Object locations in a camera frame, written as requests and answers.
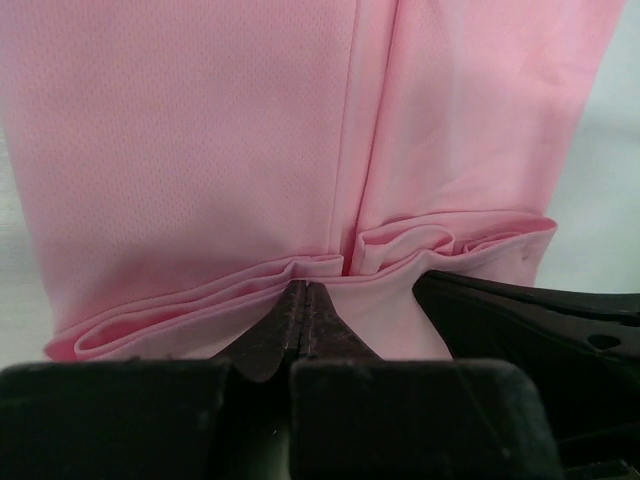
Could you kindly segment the pink t-shirt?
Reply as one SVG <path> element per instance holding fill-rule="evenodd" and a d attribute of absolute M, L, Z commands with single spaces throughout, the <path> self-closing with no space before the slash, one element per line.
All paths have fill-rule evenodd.
<path fill-rule="evenodd" d="M 386 359 L 412 288 L 533 283 L 620 1 L 5 1 L 54 361 L 206 358 L 294 279 Z"/>

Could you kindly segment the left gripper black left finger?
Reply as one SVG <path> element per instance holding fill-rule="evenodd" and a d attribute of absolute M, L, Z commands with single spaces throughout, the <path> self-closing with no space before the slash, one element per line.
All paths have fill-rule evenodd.
<path fill-rule="evenodd" d="M 205 360 L 14 365 L 1 373 L 5 479 L 286 479 L 288 370 L 306 286 Z"/>

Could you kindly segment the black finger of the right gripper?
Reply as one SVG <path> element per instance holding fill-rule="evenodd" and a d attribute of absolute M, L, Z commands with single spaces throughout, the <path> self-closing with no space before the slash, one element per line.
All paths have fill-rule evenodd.
<path fill-rule="evenodd" d="M 522 287 L 431 271 L 413 294 L 451 355 L 536 385 L 565 460 L 639 457 L 639 296 Z"/>

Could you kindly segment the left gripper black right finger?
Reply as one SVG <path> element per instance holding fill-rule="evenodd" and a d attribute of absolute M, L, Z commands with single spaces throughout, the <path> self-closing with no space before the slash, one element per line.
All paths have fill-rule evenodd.
<path fill-rule="evenodd" d="M 307 287 L 290 371 L 295 479 L 559 479 L 533 382 L 498 360 L 383 361 Z"/>

